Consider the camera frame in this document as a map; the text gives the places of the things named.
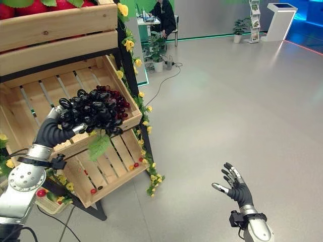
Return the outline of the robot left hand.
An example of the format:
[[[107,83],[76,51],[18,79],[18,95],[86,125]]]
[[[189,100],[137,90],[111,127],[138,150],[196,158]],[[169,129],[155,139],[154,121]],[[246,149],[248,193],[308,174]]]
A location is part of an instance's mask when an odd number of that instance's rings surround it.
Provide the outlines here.
[[[58,120],[63,111],[65,111],[65,109],[60,105],[51,109],[48,116],[41,124],[32,145],[28,148],[27,156],[32,159],[48,160],[53,152],[53,148],[57,144],[66,142],[75,135],[86,130],[86,124],[76,125],[74,128],[67,131],[59,128]]]

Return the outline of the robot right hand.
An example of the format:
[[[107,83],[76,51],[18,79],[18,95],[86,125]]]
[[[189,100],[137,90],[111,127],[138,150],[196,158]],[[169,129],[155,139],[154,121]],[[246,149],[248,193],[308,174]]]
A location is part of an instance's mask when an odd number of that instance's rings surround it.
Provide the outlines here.
[[[211,186],[237,202],[240,212],[243,215],[257,213],[253,204],[252,194],[240,172],[227,162],[224,164],[224,168],[225,169],[222,169],[221,172],[224,174],[224,179],[230,185],[230,188],[224,187],[218,183],[212,183]]]

